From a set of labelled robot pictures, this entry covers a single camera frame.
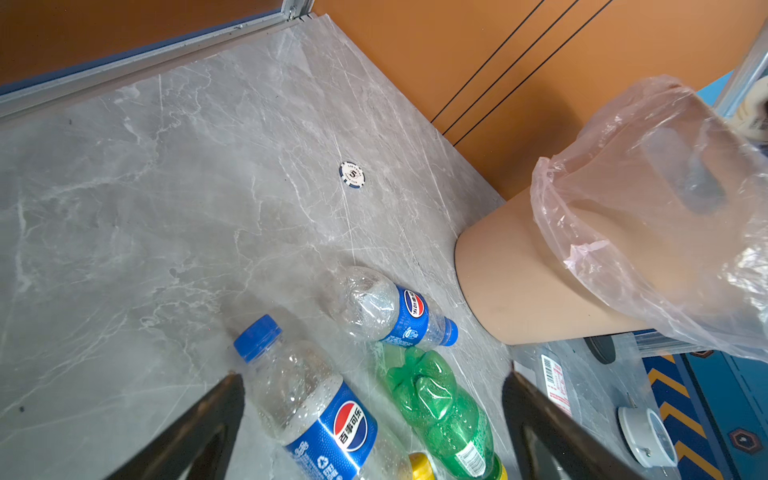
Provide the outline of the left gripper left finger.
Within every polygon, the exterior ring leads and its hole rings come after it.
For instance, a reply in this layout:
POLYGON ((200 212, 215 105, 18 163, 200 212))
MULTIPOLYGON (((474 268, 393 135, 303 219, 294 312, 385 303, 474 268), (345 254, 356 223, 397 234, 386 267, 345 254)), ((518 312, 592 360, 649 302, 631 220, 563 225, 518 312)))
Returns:
POLYGON ((243 378, 231 373, 111 479, 223 479, 245 407, 243 378))

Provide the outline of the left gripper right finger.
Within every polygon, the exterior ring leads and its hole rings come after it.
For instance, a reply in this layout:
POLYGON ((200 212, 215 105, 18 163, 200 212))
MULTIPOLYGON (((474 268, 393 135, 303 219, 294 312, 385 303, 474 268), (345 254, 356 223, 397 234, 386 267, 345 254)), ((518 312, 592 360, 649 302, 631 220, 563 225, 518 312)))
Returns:
POLYGON ((516 371, 502 387, 502 406, 523 479, 639 479, 572 418, 516 371))

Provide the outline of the white pink carton box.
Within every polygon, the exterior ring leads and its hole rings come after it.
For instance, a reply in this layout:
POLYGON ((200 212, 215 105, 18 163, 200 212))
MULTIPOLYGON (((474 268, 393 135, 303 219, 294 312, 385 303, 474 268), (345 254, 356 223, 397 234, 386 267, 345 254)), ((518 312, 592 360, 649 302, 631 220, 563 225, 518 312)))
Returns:
POLYGON ((573 417, 573 410, 566 385, 565 372, 558 358, 551 351, 544 351, 540 355, 541 371, 543 374, 544 393, 569 417, 573 417))

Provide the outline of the pepsi bottle yellow cap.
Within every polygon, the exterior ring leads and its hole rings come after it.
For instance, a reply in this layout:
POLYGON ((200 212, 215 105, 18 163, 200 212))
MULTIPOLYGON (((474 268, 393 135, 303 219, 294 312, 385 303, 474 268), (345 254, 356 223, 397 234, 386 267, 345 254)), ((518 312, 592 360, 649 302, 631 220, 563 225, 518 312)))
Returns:
POLYGON ((269 315, 233 342, 265 430, 309 479, 432 479, 316 343, 289 337, 269 315))

